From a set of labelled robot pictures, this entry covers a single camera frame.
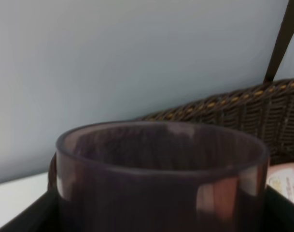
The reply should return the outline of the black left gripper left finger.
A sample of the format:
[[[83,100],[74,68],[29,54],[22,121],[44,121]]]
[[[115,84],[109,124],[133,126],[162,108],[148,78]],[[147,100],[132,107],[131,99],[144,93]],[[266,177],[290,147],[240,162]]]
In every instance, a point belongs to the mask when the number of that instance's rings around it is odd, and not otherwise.
[[[0,227],[0,232],[60,232],[58,193],[49,190],[26,210]]]

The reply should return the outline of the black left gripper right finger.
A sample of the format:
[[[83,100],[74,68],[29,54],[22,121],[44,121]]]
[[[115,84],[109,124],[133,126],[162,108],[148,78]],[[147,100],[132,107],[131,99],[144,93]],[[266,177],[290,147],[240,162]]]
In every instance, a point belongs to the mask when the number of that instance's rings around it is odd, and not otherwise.
[[[265,232],[294,232],[294,203],[267,187],[264,209]]]

